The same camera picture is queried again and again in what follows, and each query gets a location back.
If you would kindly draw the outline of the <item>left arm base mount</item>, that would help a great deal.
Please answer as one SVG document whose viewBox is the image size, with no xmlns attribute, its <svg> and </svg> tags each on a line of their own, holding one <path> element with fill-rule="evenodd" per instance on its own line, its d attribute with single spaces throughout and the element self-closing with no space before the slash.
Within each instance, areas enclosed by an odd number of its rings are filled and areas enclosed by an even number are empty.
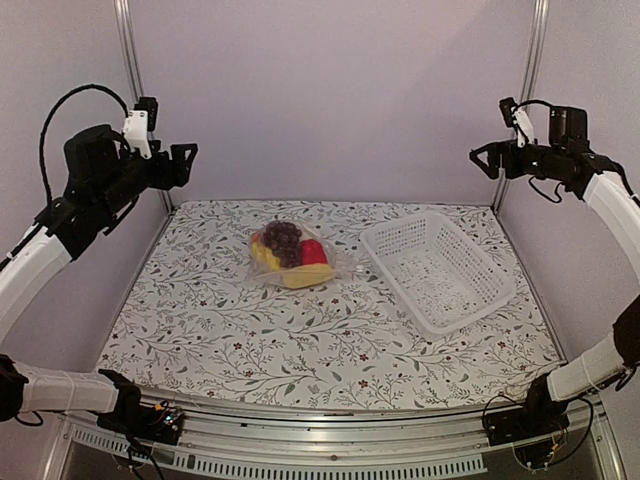
<svg viewBox="0 0 640 480">
<path fill-rule="evenodd" d="M 155 406 L 141 403 L 139 387 L 113 370 L 99 369 L 117 390 L 115 407 L 97 414 L 97 426 L 126 437 L 176 446 L 179 442 L 184 415 L 179 407 L 171 407 L 166 400 Z"/>
</svg>

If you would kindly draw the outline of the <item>right aluminium frame post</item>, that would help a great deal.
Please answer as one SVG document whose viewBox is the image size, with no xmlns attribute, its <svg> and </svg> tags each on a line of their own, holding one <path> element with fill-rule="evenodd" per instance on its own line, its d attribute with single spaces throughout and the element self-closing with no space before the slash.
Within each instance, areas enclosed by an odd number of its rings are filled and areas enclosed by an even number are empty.
<svg viewBox="0 0 640 480">
<path fill-rule="evenodd" d="M 546 38 L 546 30 L 549 18 L 549 6 L 549 0 L 536 0 L 534 3 L 534 12 L 531 23 L 528 52 L 526 55 L 524 78 L 522 81 L 519 97 L 521 101 L 530 100 L 534 97 L 535 94 L 535 88 L 539 75 L 540 63 Z M 505 173 L 501 172 L 491 205 L 492 211 L 497 218 L 500 217 L 505 206 L 509 185 L 510 181 L 506 178 Z"/>
</svg>

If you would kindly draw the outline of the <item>red toy bell pepper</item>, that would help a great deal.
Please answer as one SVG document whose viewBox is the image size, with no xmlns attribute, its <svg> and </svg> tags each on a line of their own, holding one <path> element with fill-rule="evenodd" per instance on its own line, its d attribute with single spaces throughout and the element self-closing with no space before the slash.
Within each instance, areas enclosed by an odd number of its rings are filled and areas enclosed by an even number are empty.
<svg viewBox="0 0 640 480">
<path fill-rule="evenodd" d="M 303 265 L 329 264 L 323 245 L 315 239 L 301 241 L 300 254 Z"/>
</svg>

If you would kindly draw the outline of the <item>floral patterned table mat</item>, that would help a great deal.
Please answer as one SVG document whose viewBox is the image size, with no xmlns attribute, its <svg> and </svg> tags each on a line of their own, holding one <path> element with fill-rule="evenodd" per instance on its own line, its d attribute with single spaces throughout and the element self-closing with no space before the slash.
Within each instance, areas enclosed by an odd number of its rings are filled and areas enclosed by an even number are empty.
<svg viewBox="0 0 640 480">
<path fill-rule="evenodd" d="M 512 276 L 515 297 L 438 339 L 422 336 L 371 268 L 359 241 L 418 204 L 191 201 L 182 204 L 137 279 L 99 366 L 187 395 L 314 409 L 481 405 L 528 383 L 560 356 L 513 250 L 486 207 L 444 206 Z M 358 273 L 304 290 L 248 277 L 252 232 L 298 220 Z"/>
</svg>

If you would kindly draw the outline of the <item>clear zip top bag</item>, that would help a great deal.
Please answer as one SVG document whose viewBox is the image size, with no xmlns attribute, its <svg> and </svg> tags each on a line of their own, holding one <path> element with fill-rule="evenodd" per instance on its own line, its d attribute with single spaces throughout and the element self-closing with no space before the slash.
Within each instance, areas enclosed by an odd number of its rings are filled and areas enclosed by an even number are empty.
<svg viewBox="0 0 640 480">
<path fill-rule="evenodd" d="M 361 262 L 338 252 L 299 222 L 267 223 L 251 235 L 249 253 L 248 280 L 291 290 L 365 272 Z"/>
</svg>

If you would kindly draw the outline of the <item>white plastic basket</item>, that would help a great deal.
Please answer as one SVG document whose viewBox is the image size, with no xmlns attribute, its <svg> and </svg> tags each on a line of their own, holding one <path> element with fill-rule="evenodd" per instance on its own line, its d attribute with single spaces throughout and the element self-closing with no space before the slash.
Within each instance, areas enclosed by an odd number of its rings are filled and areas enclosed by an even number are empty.
<svg viewBox="0 0 640 480">
<path fill-rule="evenodd" d="M 508 273 L 440 213 L 383 222 L 363 231 L 360 242 L 425 336 L 455 333 L 515 296 Z"/>
</svg>

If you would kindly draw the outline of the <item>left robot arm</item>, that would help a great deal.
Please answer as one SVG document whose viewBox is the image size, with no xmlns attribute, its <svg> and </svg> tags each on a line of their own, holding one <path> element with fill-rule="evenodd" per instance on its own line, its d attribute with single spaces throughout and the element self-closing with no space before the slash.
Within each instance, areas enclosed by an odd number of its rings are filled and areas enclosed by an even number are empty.
<svg viewBox="0 0 640 480">
<path fill-rule="evenodd" d="M 144 191 L 185 186 L 197 152 L 195 143 L 168 151 L 157 140 L 142 145 L 106 124 L 68 140 L 64 194 L 48 202 L 1 262 L 1 334 L 8 335 L 40 291 L 98 235 L 115 230 Z M 138 434 L 149 423 L 140 399 L 140 389 L 114 371 L 47 370 L 1 358 L 3 421 L 26 412 L 89 411 Z"/>
</svg>

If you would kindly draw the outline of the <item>aluminium front rail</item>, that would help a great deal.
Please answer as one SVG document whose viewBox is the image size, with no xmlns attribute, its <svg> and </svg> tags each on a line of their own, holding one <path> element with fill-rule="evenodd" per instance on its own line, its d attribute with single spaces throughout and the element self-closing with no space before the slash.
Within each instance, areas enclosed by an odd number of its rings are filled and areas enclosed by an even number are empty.
<svg viewBox="0 0 640 480">
<path fill-rule="evenodd" d="M 327 410 L 263 406 L 145 389 L 146 403 L 182 408 L 176 445 L 151 457 L 86 413 L 62 415 L 46 458 L 47 479 L 626 479 L 601 400 L 568 408 L 569 425 L 548 466 L 529 451 L 543 437 L 494 445 L 485 418 L 514 408 L 507 400 L 435 410 Z"/>
</svg>

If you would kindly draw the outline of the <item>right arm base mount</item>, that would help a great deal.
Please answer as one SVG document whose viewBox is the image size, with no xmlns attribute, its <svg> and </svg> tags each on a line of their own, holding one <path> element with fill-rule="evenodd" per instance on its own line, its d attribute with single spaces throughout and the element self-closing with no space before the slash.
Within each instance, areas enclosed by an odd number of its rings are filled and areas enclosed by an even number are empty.
<svg viewBox="0 0 640 480">
<path fill-rule="evenodd" d="M 519 442 L 560 433 L 569 427 L 568 402 L 554 401 L 547 385 L 548 374 L 535 379 L 522 404 L 510 410 L 488 412 L 490 400 L 481 416 L 482 427 L 491 446 Z"/>
</svg>

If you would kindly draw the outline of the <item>purple toy grapes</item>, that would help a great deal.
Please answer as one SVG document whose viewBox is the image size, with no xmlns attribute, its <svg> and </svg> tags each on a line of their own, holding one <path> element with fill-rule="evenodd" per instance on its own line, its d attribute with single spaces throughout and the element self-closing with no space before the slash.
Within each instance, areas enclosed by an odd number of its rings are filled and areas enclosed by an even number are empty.
<svg viewBox="0 0 640 480">
<path fill-rule="evenodd" d="M 281 268 L 301 266 L 300 242 L 302 231 L 291 222 L 272 221 L 264 229 L 262 243 L 280 259 Z"/>
</svg>

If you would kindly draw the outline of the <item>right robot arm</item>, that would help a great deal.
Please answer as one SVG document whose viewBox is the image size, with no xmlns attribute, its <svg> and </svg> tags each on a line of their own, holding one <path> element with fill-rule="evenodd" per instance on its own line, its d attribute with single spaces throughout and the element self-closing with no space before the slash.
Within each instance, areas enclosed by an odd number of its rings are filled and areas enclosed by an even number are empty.
<svg viewBox="0 0 640 480">
<path fill-rule="evenodd" d="M 470 152 L 470 160 L 490 179 L 525 177 L 552 180 L 594 211 L 625 253 L 639 267 L 639 197 L 621 164 L 595 153 L 588 139 L 585 110 L 547 103 L 548 142 L 540 145 L 525 109 L 507 97 L 499 108 L 515 139 L 488 143 Z M 556 409 L 580 395 L 609 385 L 622 389 L 639 368 L 639 303 L 633 301 L 604 340 L 577 359 L 544 374 L 528 388 L 517 427 L 537 436 L 552 424 Z"/>
</svg>

